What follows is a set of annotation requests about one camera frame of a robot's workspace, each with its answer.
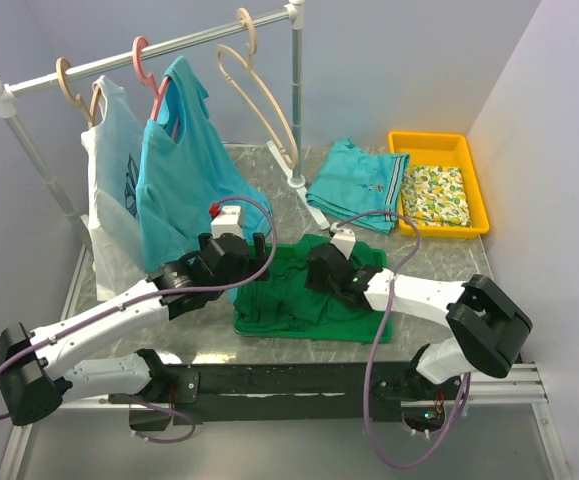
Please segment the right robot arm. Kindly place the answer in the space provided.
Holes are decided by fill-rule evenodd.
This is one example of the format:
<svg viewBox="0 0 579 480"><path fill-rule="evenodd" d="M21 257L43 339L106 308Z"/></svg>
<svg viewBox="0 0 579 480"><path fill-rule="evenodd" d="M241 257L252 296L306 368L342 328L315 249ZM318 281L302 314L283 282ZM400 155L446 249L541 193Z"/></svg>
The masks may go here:
<svg viewBox="0 0 579 480"><path fill-rule="evenodd" d="M373 265L356 267L333 243L313 248L306 264L305 286L349 308L404 313L451 331L450 338L423 346L414 356L406 382L421 399L458 375L505 378L533 328L520 307L481 274L466 282L435 281Z"/></svg>

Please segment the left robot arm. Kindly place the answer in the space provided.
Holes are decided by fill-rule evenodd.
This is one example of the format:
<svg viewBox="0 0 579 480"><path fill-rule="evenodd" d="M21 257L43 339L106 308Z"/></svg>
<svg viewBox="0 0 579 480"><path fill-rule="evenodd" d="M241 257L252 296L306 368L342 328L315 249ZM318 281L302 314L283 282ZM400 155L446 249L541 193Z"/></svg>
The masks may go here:
<svg viewBox="0 0 579 480"><path fill-rule="evenodd" d="M202 309L222 293L262 279L265 236L253 240L202 234L200 248L170 262L127 291L79 315L29 330L16 324L0 333L0 394L4 418L35 423L64 403L88 396L138 395L161 399L170 382L159 357L139 351L98 361L92 354L135 331Z"/></svg>

